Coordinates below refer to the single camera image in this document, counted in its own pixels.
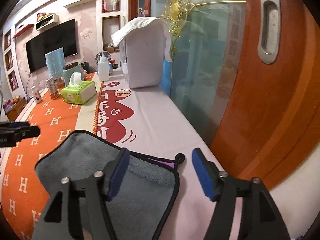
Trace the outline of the orange wooden sliding door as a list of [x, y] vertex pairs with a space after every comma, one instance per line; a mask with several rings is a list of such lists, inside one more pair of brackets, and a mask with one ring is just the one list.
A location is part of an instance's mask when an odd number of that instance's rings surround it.
[[229, 25], [204, 141], [231, 175], [259, 177], [272, 189], [319, 142], [319, 25], [302, 0], [280, 0], [276, 61], [258, 55], [260, 0], [246, 0]]

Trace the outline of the white cartoon-print tablecloth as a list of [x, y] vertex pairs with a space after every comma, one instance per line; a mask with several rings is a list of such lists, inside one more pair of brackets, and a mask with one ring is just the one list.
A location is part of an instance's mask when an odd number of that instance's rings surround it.
[[198, 147], [208, 160], [215, 161], [214, 155], [160, 87], [131, 90], [123, 72], [116, 70], [108, 88], [120, 92], [116, 108], [107, 114], [109, 120], [126, 129], [118, 146], [165, 159], [185, 155], [178, 168], [180, 190], [161, 239], [203, 239], [215, 204], [203, 194], [191, 153]]

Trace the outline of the gold hanging ornament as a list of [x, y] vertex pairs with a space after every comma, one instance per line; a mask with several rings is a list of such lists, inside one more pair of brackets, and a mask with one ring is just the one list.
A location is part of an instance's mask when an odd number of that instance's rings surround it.
[[161, 14], [161, 18], [167, 24], [169, 33], [171, 34], [170, 56], [174, 59], [177, 53], [176, 42], [181, 36], [182, 29], [187, 22], [188, 14], [196, 7], [205, 7], [210, 5], [230, 5], [230, 4], [245, 4], [246, 1], [213, 1], [193, 3], [188, 0], [167, 0], [165, 9]]

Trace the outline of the white plastic squeeze bottle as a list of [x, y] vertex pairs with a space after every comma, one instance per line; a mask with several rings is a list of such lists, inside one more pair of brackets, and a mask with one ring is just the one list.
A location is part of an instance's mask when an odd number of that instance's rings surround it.
[[98, 61], [98, 76], [101, 82], [108, 81], [110, 78], [109, 64], [104, 55], [102, 55]]

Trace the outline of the orange H-pattern blanket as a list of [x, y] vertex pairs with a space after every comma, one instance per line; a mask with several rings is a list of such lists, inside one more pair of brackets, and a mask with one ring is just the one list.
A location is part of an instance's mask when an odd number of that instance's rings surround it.
[[39, 126], [41, 134], [1, 151], [1, 211], [19, 239], [31, 239], [49, 198], [35, 164], [75, 129], [93, 130], [96, 96], [82, 106], [65, 103], [62, 97], [53, 100], [47, 91], [41, 95], [41, 103], [28, 103], [18, 117]]

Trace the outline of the black wall television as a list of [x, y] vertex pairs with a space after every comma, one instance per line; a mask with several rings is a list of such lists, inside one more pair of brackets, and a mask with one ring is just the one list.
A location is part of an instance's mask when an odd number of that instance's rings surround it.
[[63, 48], [65, 57], [78, 53], [75, 19], [68, 20], [35, 36], [25, 44], [28, 66], [31, 73], [46, 65], [45, 55]]

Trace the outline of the wooden TV cabinet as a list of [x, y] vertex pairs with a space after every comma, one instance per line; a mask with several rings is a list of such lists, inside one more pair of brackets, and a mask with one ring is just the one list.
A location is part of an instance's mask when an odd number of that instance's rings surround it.
[[9, 121], [15, 121], [22, 110], [27, 105], [25, 97], [19, 98], [19, 100], [8, 110], [5, 110], [5, 115]]

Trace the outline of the blue water dispenser bottle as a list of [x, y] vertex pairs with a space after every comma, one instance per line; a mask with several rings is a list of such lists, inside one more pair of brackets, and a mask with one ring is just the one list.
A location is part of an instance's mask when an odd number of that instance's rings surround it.
[[56, 49], [44, 55], [46, 65], [50, 77], [54, 79], [63, 76], [63, 68], [65, 67], [65, 56], [63, 48]]

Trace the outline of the purple and grey towel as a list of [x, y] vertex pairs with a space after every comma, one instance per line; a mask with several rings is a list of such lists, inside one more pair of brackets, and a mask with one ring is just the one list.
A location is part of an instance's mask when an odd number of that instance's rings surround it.
[[[102, 170], [120, 149], [87, 131], [74, 131], [36, 163], [35, 172], [51, 194], [63, 177], [80, 180]], [[106, 202], [108, 213], [117, 239], [158, 239], [179, 191], [177, 168], [185, 156], [179, 153], [170, 160], [129, 152], [119, 192]], [[84, 239], [92, 238], [85, 199], [79, 200]]]

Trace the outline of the green tissue pack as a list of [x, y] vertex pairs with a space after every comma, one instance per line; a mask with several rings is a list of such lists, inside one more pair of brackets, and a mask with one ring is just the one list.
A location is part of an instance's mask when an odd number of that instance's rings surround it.
[[94, 81], [81, 81], [80, 83], [69, 83], [61, 90], [64, 102], [84, 105], [97, 93]]

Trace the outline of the white wall shelf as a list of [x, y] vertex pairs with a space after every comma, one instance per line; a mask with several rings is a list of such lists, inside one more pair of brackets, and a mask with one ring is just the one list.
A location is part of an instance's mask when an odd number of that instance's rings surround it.
[[57, 23], [58, 21], [59, 17], [57, 16], [57, 14], [49, 14], [35, 24], [35, 30], [39, 31], [49, 25]]

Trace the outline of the white appliance with cloth cover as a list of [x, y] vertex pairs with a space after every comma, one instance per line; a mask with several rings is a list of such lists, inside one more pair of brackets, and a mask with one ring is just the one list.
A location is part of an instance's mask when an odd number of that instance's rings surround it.
[[171, 34], [157, 17], [137, 17], [111, 35], [131, 89], [153, 87], [163, 79], [163, 62], [171, 62]]

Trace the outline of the glass jar with brown liquid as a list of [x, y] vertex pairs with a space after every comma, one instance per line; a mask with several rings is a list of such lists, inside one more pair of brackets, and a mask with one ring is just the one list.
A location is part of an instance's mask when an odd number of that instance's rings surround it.
[[59, 92], [57, 90], [57, 86], [56, 86], [56, 83], [55, 83], [55, 80], [53, 77], [49, 78], [47, 81], [46, 81], [46, 86], [47, 86], [47, 89], [48, 89], [48, 93], [50, 95], [50, 98], [52, 100], [56, 99], [59, 97]]

